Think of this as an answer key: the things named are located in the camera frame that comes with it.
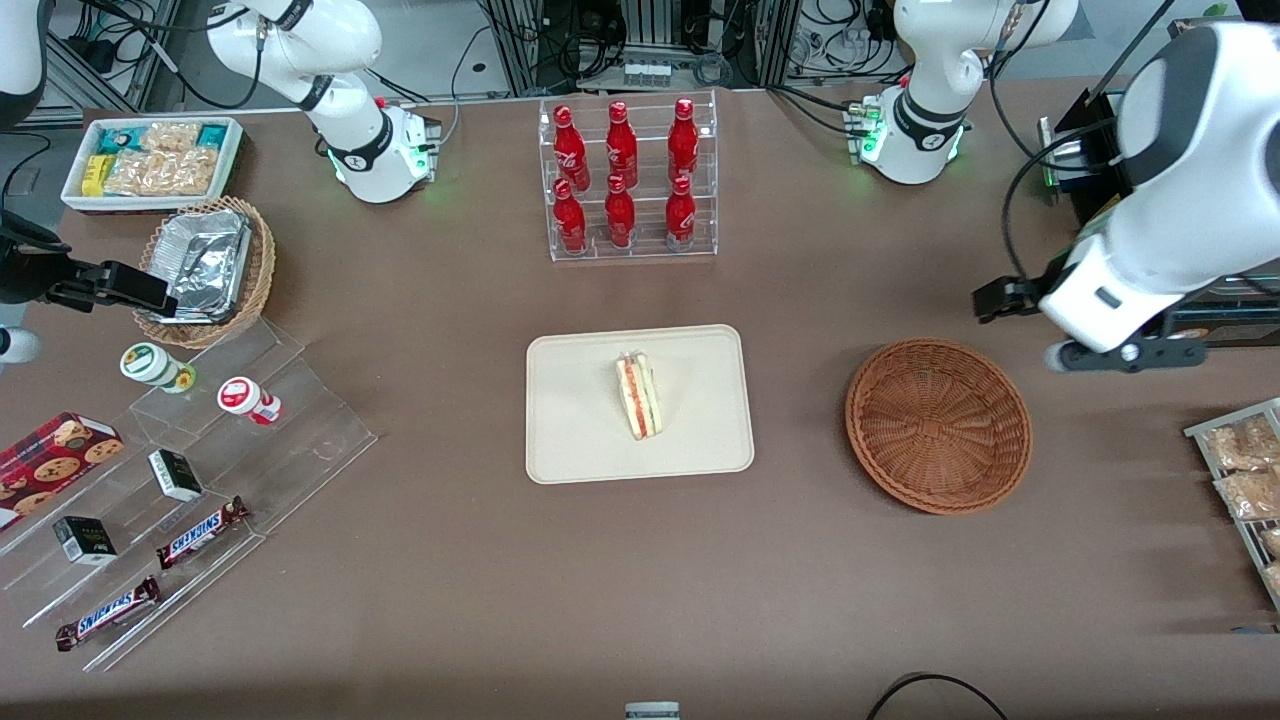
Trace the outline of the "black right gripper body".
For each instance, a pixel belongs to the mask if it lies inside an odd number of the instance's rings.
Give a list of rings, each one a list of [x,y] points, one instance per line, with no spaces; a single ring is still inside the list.
[[[70,247],[50,231],[18,217],[3,214],[1,302],[45,304],[45,292],[55,284],[82,284],[87,265],[70,258]]]

